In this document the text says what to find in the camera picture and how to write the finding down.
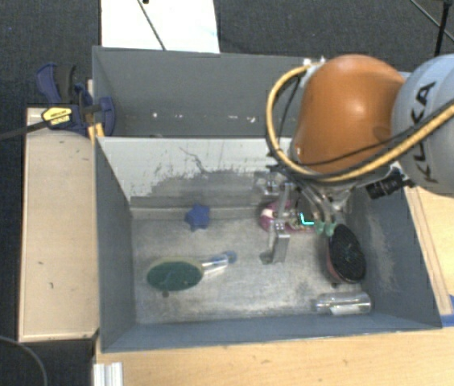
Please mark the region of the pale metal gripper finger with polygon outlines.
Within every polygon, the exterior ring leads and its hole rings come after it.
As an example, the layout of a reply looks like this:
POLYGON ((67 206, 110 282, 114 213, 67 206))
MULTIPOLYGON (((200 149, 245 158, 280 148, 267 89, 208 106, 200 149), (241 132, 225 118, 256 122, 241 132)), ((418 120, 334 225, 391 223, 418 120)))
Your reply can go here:
POLYGON ((271 223, 268 232, 268 250, 260 254, 260 260, 264 265, 283 263, 286 260, 291 234, 281 220, 271 223))
POLYGON ((280 192, 277 174, 270 170, 255 171, 253 189, 264 197, 277 197, 280 192))

